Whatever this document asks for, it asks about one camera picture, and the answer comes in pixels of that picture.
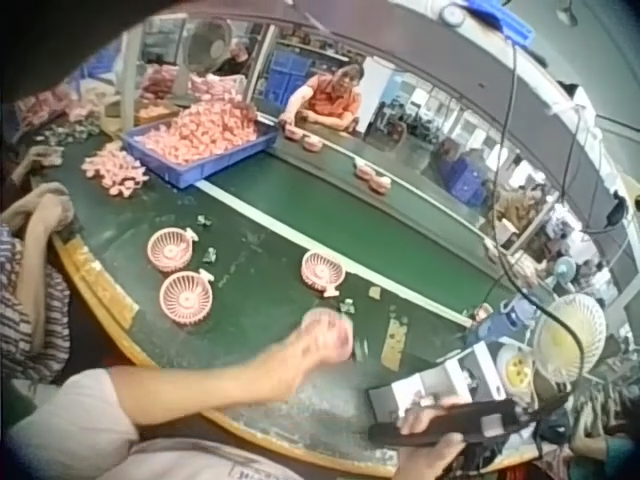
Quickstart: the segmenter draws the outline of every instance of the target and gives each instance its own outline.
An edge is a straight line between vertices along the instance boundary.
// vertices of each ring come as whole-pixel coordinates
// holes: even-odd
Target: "pink fan guard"
[[[213,304],[213,290],[206,278],[195,272],[178,272],[160,288],[160,306],[179,325],[203,320]]]
[[[302,258],[302,280],[325,297],[338,295],[336,287],[344,281],[345,269],[340,262],[324,253],[309,251]]]
[[[194,235],[188,230],[164,228],[147,244],[149,261],[161,272],[171,273],[187,266],[193,254]]]
[[[320,327],[315,332],[314,326]],[[353,322],[346,315],[329,308],[314,308],[302,317],[303,333],[319,335],[317,342],[326,349],[326,363],[348,360],[353,352]]]

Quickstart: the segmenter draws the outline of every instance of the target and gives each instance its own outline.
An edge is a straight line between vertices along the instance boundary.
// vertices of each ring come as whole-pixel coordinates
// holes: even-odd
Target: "white sleeve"
[[[22,460],[50,480],[93,480],[123,462],[137,441],[138,432],[103,369],[70,378],[8,433]]]

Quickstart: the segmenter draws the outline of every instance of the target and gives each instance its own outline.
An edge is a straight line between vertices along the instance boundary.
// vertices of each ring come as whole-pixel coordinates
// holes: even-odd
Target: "striped shirt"
[[[15,296],[22,264],[22,242],[0,224],[0,337],[2,374],[48,383],[62,370],[69,358],[69,289],[52,267],[45,270],[44,345],[31,353],[32,320]]]
[[[306,86],[313,90],[313,96],[307,101],[306,108],[323,117],[342,118],[345,113],[356,116],[362,101],[360,94],[351,89],[345,95],[336,95],[331,88],[332,81],[330,75],[316,75],[307,81]]]

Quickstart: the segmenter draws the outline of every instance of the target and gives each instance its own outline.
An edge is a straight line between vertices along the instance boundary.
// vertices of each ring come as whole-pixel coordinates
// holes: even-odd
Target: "woman in orange shirt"
[[[296,118],[335,130],[346,130],[360,109],[361,97],[355,88],[364,68],[351,64],[334,75],[316,75],[291,96],[280,115],[281,125],[292,125]]]

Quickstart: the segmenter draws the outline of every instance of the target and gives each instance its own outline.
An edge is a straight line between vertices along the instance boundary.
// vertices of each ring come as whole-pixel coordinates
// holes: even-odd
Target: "white fan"
[[[580,339],[584,349],[583,373],[593,368],[604,348],[607,322],[593,298],[574,293],[559,298],[548,310],[559,317]],[[533,336],[536,368],[553,383],[570,383],[578,378],[580,355],[569,333],[546,315],[536,324]]]
[[[227,57],[231,46],[232,30],[226,20],[197,20],[189,22],[180,42],[178,73],[173,84],[171,101],[189,106],[196,101],[189,95],[191,72],[208,73]]]

